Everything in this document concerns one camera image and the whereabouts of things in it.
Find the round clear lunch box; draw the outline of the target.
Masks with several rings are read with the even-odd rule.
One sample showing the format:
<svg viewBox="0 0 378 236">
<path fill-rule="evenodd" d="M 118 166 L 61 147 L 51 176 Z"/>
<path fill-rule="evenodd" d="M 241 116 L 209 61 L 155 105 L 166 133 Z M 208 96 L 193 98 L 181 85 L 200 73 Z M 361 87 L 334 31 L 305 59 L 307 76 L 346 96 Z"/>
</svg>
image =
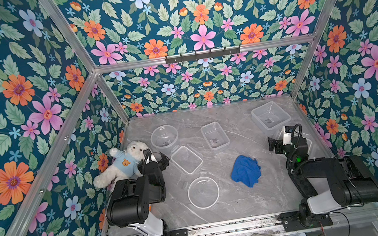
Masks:
<svg viewBox="0 0 378 236">
<path fill-rule="evenodd" d="M 171 125 L 163 125 L 156 128 L 150 138 L 153 147 L 167 155 L 172 154 L 179 143 L 179 133 Z"/>
</svg>

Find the square clear lunch box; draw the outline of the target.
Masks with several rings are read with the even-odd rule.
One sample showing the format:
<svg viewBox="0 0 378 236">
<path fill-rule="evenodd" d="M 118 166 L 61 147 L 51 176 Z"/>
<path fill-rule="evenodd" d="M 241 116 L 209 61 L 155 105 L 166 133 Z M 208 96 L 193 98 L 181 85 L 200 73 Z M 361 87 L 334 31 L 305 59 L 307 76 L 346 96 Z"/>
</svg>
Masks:
<svg viewBox="0 0 378 236">
<path fill-rule="evenodd" d="M 288 123 L 291 116 L 277 103 L 271 101 L 253 109 L 251 119 L 260 130 L 267 132 Z"/>
</svg>

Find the rectangular clear box lid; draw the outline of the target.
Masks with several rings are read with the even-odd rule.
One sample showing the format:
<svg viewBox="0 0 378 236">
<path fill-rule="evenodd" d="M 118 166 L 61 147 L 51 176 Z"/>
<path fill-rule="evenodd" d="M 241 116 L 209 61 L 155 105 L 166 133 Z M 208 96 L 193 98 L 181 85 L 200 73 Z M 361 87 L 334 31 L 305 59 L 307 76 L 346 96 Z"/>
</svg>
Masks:
<svg viewBox="0 0 378 236">
<path fill-rule="evenodd" d="M 188 146 L 179 146 L 172 153 L 171 160 L 188 175 L 194 174 L 203 164 L 203 159 Z"/>
</svg>

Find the blue cleaning cloth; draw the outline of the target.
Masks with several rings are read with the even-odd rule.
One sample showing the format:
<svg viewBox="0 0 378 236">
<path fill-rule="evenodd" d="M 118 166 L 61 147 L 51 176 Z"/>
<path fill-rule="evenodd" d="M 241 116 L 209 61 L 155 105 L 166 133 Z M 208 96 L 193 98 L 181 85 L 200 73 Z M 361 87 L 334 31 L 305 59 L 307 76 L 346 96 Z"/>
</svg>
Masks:
<svg viewBox="0 0 378 236">
<path fill-rule="evenodd" d="M 258 161 L 251 158 L 240 155 L 236 158 L 231 172 L 231 179 L 234 182 L 244 183 L 245 186 L 253 188 L 258 183 L 261 177 L 261 167 L 258 165 Z"/>
</svg>

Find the round clear box lid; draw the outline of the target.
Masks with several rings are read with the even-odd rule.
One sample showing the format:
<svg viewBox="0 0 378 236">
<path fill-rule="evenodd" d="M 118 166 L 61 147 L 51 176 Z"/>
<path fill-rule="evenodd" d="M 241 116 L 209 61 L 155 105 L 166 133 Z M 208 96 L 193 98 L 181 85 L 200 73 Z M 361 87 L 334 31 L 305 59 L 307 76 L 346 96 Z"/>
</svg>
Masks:
<svg viewBox="0 0 378 236">
<path fill-rule="evenodd" d="M 188 187 L 189 202 L 199 209 L 209 209 L 219 199 L 219 185 L 210 177 L 199 177 Z"/>
</svg>

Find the rectangular clear lunch box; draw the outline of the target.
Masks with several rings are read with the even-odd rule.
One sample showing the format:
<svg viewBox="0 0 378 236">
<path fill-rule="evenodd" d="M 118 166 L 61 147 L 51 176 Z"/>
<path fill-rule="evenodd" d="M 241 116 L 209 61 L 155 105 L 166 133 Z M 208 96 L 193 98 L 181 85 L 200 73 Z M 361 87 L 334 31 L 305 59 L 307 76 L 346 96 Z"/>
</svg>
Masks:
<svg viewBox="0 0 378 236">
<path fill-rule="evenodd" d="M 212 122 L 201 127 L 201 133 L 212 151 L 226 148 L 231 142 L 219 122 Z"/>
</svg>

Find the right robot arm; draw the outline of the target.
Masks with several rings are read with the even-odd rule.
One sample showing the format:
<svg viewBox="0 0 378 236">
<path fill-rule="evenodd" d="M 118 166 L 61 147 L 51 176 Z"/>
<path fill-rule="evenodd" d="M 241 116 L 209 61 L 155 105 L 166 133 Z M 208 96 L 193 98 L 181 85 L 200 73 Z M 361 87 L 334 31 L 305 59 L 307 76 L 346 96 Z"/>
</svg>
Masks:
<svg viewBox="0 0 378 236">
<path fill-rule="evenodd" d="M 335 210 L 378 202 L 378 181 L 358 156 L 309 158 L 301 135 L 268 143 L 271 152 L 286 156 L 289 177 L 303 196 L 292 220 L 308 224 Z"/>
</svg>

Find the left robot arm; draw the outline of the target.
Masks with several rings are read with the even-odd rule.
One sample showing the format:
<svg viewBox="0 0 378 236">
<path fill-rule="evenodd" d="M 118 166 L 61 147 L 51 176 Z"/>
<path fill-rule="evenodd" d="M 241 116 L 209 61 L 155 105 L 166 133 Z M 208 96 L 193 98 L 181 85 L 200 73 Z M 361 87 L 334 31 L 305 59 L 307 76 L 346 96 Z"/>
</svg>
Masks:
<svg viewBox="0 0 378 236">
<path fill-rule="evenodd" d="M 144 161 L 138 165 L 141 177 L 116 182 L 108 199 L 106 219 L 111 226 L 128 227 L 141 236 L 169 236 L 166 222 L 154 216 L 150 208 L 166 199 L 162 172 L 169 166 L 170 158 L 148 150 L 144 155 Z"/>
</svg>

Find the white teddy bear blue shirt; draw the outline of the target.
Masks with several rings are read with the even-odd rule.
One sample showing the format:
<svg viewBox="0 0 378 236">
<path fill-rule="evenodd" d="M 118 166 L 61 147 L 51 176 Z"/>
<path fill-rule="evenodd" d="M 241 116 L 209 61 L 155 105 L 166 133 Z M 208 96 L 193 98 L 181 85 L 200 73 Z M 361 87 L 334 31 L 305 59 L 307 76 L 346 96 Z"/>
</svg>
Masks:
<svg viewBox="0 0 378 236">
<path fill-rule="evenodd" d="M 110 149 L 109 153 L 114 158 L 114 162 L 94 178 L 94 187 L 97 189 L 106 188 L 119 180 L 143 176 L 138 165 L 144 161 L 144 151 L 146 150 L 149 150 L 149 147 L 140 141 L 130 142 L 123 151 L 117 148 Z"/>
</svg>

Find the pink doll orange outfit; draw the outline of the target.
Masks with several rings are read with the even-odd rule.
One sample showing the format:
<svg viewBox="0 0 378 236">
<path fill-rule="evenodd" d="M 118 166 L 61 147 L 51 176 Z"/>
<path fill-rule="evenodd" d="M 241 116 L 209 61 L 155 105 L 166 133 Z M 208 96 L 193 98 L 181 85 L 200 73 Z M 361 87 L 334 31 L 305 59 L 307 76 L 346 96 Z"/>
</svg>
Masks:
<svg viewBox="0 0 378 236">
<path fill-rule="evenodd" d="M 99 217 L 99 229 L 103 230 L 106 221 L 106 208 L 102 209 Z"/>
</svg>

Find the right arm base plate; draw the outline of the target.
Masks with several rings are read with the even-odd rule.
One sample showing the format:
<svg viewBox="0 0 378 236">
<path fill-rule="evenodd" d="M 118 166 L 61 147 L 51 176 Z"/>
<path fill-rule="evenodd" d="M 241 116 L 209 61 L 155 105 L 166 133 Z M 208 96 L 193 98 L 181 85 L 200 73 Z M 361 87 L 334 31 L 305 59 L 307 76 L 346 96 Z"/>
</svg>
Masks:
<svg viewBox="0 0 378 236">
<path fill-rule="evenodd" d="M 286 232 L 294 232 L 299 230 L 313 229 L 320 226 L 326 227 L 333 225 L 333 221 L 327 213 L 313 215 L 309 212 L 304 214 L 300 211 L 291 211 L 279 214 L 277 220 L 282 223 Z"/>
</svg>

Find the aluminium front rail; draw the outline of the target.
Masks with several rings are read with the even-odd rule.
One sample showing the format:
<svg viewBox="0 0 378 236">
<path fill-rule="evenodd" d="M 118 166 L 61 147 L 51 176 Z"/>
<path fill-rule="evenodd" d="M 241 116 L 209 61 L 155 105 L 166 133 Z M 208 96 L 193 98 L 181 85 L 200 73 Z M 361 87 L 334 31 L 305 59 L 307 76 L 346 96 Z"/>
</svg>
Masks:
<svg viewBox="0 0 378 236">
<path fill-rule="evenodd" d="M 320 228 L 343 227 L 348 224 L 362 224 L 378 221 L 378 206 L 368 204 L 363 207 L 352 207 L 345 210 L 335 210 L 328 213 L 333 221 L 332 226 L 306 229 L 308 231 Z M 215 222 L 204 225 L 190 226 L 188 236 L 275 236 L 294 232 L 286 232 L 282 223 L 277 220 L 279 214 L 268 214 Z"/>
</svg>

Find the black hook rail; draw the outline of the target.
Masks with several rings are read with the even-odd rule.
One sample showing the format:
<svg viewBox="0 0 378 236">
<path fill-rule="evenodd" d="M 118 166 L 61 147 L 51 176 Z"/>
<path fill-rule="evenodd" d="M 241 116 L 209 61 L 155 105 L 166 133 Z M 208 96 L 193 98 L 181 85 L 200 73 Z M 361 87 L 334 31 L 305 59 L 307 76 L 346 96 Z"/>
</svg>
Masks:
<svg viewBox="0 0 378 236">
<path fill-rule="evenodd" d="M 211 50 L 204 50 L 201 52 L 191 52 L 187 54 L 178 54 L 174 56 L 168 56 L 164 60 L 166 64 L 170 63 L 181 63 L 181 62 L 191 62 L 201 59 L 208 59 L 208 58 L 219 58 L 228 55 L 234 55 L 241 52 L 240 46 L 234 47 L 224 47 L 218 49 L 211 49 Z"/>
</svg>

